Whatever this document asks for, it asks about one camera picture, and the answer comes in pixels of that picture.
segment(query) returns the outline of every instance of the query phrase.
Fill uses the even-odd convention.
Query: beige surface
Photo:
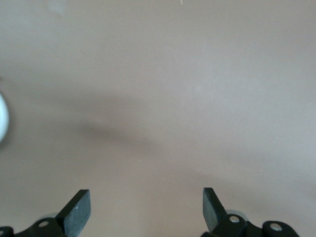
[[[2,1],[0,224],[90,189],[82,237],[198,237],[202,188],[315,235],[316,2]]]

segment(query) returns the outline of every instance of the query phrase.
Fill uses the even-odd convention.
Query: white round object
[[[9,110],[3,96],[0,94],[0,142],[9,128]]]

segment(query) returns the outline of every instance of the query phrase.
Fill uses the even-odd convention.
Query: table surface
[[[90,189],[82,237],[198,237],[213,187],[315,235],[316,1],[5,1],[0,32],[0,225]]]

